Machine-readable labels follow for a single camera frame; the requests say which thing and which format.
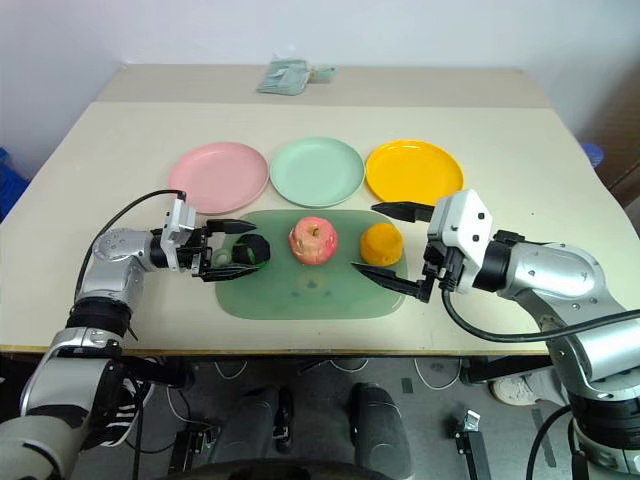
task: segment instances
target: cable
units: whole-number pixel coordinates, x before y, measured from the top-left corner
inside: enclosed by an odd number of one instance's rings
[[[577,453],[578,450],[576,449],[576,436],[573,429],[573,420],[569,420],[569,425],[567,426],[567,440],[569,441],[569,451],[571,454],[573,455],[574,453]]]
[[[542,443],[542,439],[549,431],[549,428],[551,427],[551,425],[553,425],[553,423],[557,419],[559,419],[562,415],[570,411],[571,411],[570,405],[565,405],[564,407],[559,408],[558,410],[553,412],[551,415],[549,415],[549,418],[547,418],[544,421],[544,423],[540,427],[540,430],[538,430],[538,434],[536,435],[536,438],[533,440],[533,445],[531,445],[531,452],[529,453],[529,461],[527,462],[526,480],[533,480],[533,467],[536,463],[538,450],[540,449],[540,444]]]
[[[135,450],[135,448],[136,448],[135,445],[132,445],[131,442],[129,442],[129,440],[125,440],[124,443],[126,443],[128,447],[133,448]],[[171,442],[166,447],[162,447],[162,448],[159,448],[157,450],[145,450],[144,448],[141,448],[140,449],[140,453],[144,453],[144,454],[147,454],[147,455],[155,455],[156,453],[166,452],[171,447],[173,447],[175,444],[176,444],[176,442]]]
[[[367,364],[369,363],[369,359],[365,358],[363,364],[360,365],[358,368],[354,368],[353,370],[349,370],[348,368],[341,367],[340,365],[338,365],[333,360],[329,360],[329,363],[333,366],[333,368],[335,368],[336,370],[340,370],[341,372],[356,373],[356,372],[360,372],[360,371],[364,370],[364,367],[366,367]]]
[[[142,445],[142,425],[144,420],[144,401],[142,398],[142,392],[140,391],[140,386],[133,376],[129,377],[133,388],[136,391],[135,400],[138,404],[138,425],[136,428],[136,444],[134,447],[133,453],[133,473],[131,474],[132,480],[138,480],[138,474],[140,472],[140,453],[141,453],[141,445]]]
[[[430,390],[446,390],[449,387],[452,387],[454,383],[456,383],[458,381],[458,378],[460,378],[460,372],[462,371],[462,358],[458,358],[458,371],[456,372],[455,377],[453,377],[453,379],[447,383],[445,383],[444,385],[441,385],[439,387],[433,386],[431,385],[429,382],[427,382],[424,377],[422,376],[422,373],[420,372],[420,368],[418,367],[418,359],[414,358],[413,359],[413,365],[416,367],[416,373],[418,374],[418,376],[420,377],[420,380],[422,380],[422,383],[424,383],[426,385],[427,388],[429,388]]]
[[[78,280],[76,280],[76,290],[73,295],[74,302],[76,300],[76,297],[78,296],[78,293],[80,293],[80,289],[82,288],[84,275],[87,271],[87,265],[89,265],[89,260],[91,259],[91,253],[93,251],[93,244],[96,243],[96,240],[98,238],[100,238],[100,235],[103,235],[107,230],[109,230],[113,226],[114,223],[120,220],[120,218],[125,213],[127,213],[129,210],[131,210],[133,207],[135,207],[139,203],[142,203],[151,197],[157,197],[158,195],[165,195],[165,194],[171,194],[171,193],[174,195],[177,195],[180,200],[186,200],[187,198],[187,194],[182,190],[156,190],[155,192],[147,193],[146,195],[143,195],[137,200],[134,200],[129,205],[127,205],[122,210],[120,210],[111,220],[107,222],[107,224],[104,227],[102,227],[102,229],[100,229],[98,234],[91,241],[91,244],[89,245],[89,249],[87,250],[87,253],[85,253],[84,259],[82,260],[82,265],[80,266],[80,272],[78,272]]]
[[[222,378],[224,378],[225,380],[235,380],[240,375],[242,375],[242,372],[244,372],[244,369],[247,368],[247,361],[245,360],[242,366],[240,367],[240,370],[238,370],[233,375],[225,375],[224,373],[222,373],[222,370],[220,370],[220,367],[218,366],[218,362],[213,362],[213,365],[216,367],[216,370],[218,370],[218,374]]]
[[[179,419],[182,420],[185,423],[193,423],[196,425],[206,425],[207,427],[210,428],[215,428],[215,425],[211,425],[210,423],[206,423],[206,422],[199,422],[197,420],[191,420],[191,418],[185,418],[182,415],[180,415],[175,407],[173,406],[173,401],[171,400],[171,392],[169,391],[169,387],[167,387],[167,401],[169,402],[169,408],[171,409],[171,412],[173,413],[173,415]]]
[[[182,390],[178,390],[178,396],[182,399],[182,401],[184,402],[184,406],[187,408],[187,418],[189,420],[193,420],[193,417],[191,416],[191,405],[189,405],[189,402],[187,401],[187,397],[184,396],[184,393],[182,393]]]
[[[625,322],[627,320],[634,320],[640,317],[640,310],[629,310],[628,312],[605,315],[604,317],[594,318],[593,320],[579,323],[578,325],[562,327],[548,332],[503,334],[487,332],[467,323],[453,308],[453,305],[451,304],[451,293],[448,290],[442,290],[442,303],[444,304],[444,308],[451,319],[464,331],[483,340],[497,343],[546,342],[548,340],[553,340],[554,338],[575,335],[577,333],[586,332],[587,330],[593,330],[594,328],[605,327],[607,325]]]

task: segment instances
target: apple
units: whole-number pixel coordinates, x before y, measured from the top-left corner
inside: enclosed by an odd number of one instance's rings
[[[304,217],[291,229],[289,245],[301,263],[322,265],[338,250],[338,232],[324,218]]]

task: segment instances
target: green tray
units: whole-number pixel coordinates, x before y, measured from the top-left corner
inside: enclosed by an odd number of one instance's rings
[[[338,251],[324,265],[303,265],[293,256],[287,236],[302,217],[326,218],[338,232]],[[395,311],[401,295],[379,287],[350,264],[362,262],[360,236],[386,217],[366,210],[263,210],[242,217],[258,228],[271,245],[265,268],[246,277],[215,284],[220,306],[233,316],[251,320],[374,318]],[[239,235],[227,235],[223,248]],[[389,267],[406,277],[404,253]]]

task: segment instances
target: yellow plate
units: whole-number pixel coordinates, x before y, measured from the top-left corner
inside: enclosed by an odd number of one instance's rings
[[[367,184],[383,202],[435,205],[462,189],[460,165],[444,150],[416,140],[396,140],[367,160]]]

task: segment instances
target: table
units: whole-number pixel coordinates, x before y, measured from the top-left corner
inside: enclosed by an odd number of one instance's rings
[[[510,69],[340,68],[298,97],[253,91],[264,67],[129,66],[91,103],[0,226],[0,349],[41,352],[64,327],[82,256],[96,231],[132,199],[164,188],[186,151],[229,140],[273,158],[299,137],[346,141],[363,159],[398,138],[436,144],[462,166],[494,228],[563,241],[599,259],[613,295],[640,307],[638,238],[577,141],[538,87]],[[377,203],[366,186],[334,208]],[[161,226],[168,198],[119,225]],[[235,217],[298,208],[272,186]],[[419,278],[425,224],[396,223],[409,277]],[[231,317],[213,286],[188,273],[150,273],[134,312],[135,354],[545,354],[544,344],[493,344],[460,330],[436,297],[406,299],[360,320],[251,321]],[[485,292],[454,297],[470,322],[495,332],[535,331],[515,303]]]

